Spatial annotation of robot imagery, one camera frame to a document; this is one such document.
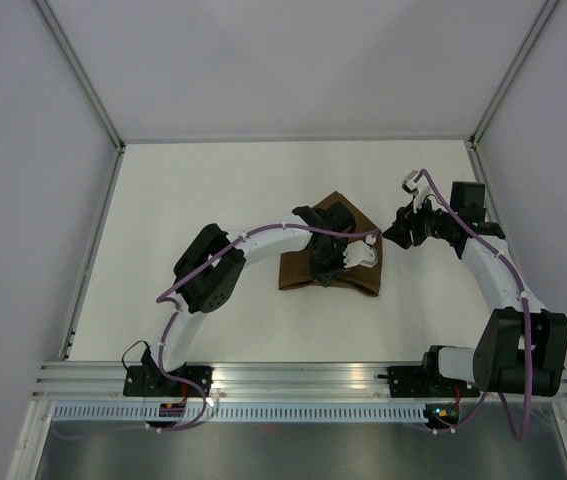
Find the brown cloth napkin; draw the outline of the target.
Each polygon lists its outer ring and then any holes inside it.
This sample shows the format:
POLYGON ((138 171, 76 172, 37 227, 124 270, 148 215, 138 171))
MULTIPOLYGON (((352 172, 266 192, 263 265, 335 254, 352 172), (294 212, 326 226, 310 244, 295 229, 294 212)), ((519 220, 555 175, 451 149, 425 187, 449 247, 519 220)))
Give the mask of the brown cloth napkin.
MULTIPOLYGON (((377 226, 359 208, 338 191, 328 195, 313 207, 326 208, 334 201, 341 201, 354 215, 356 229, 353 233, 364 233, 377 229, 377 226)), ((294 290, 308 286, 322 286, 310 274, 308 246, 301 251, 283 253, 280 256, 279 289, 294 290)), ((328 287, 353 289, 365 296, 377 297, 381 287, 381 274, 381 263, 377 263, 373 268, 358 266, 345 269, 345 272, 340 274, 328 287)))

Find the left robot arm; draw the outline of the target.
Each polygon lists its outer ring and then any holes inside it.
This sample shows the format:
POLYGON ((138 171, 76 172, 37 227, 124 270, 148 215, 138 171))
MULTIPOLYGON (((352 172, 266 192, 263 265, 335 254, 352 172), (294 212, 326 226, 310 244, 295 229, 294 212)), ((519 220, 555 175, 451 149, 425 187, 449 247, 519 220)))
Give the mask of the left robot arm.
POLYGON ((327 209, 297 207, 278 221, 247 230, 206 225, 176 262, 173 285, 156 299, 172 304, 174 312, 154 344, 142 343, 141 364, 124 367, 123 395, 202 396, 205 388, 186 372, 188 353, 203 321, 229 301, 245 269, 270 257, 306 251, 310 271, 328 285, 346 270, 350 241, 366 236, 356 230, 353 214, 340 201, 327 209))

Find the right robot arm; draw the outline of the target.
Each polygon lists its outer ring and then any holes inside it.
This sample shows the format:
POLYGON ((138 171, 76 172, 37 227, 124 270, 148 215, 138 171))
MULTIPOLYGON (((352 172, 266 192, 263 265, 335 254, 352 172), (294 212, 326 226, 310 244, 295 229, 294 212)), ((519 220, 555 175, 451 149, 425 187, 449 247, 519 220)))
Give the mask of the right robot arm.
POLYGON ((445 201, 424 171, 402 188, 412 199, 383 237, 403 249, 433 238, 446 241, 474 277, 490 311, 474 348, 432 346, 419 371, 422 388, 441 395, 455 381, 487 392, 552 397, 567 354, 567 317, 531 292, 510 256, 504 231, 487 219, 485 186, 455 182, 445 201))

